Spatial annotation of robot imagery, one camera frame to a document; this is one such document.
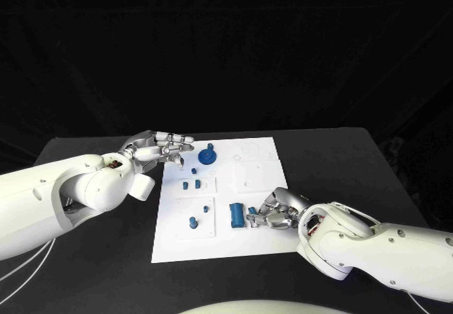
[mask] blue object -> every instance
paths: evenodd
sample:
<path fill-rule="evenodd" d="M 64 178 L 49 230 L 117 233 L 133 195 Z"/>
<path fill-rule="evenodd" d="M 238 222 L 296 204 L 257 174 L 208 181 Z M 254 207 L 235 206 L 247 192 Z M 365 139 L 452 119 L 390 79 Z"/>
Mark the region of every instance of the blue object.
<path fill-rule="evenodd" d="M 195 229 L 198 227 L 198 222 L 196 222 L 195 217 L 190 217 L 189 221 L 190 221 L 190 228 Z"/>
<path fill-rule="evenodd" d="M 245 221 L 244 221 L 242 204 L 241 203 L 229 204 L 229 210 L 231 210 L 231 227 L 244 228 Z"/>
<path fill-rule="evenodd" d="M 208 144 L 208 149 L 203 149 L 199 153 L 198 153 L 198 161 L 203 164 L 203 165 L 211 165 L 216 160 L 216 153 L 214 151 L 214 145 L 209 143 Z"/>

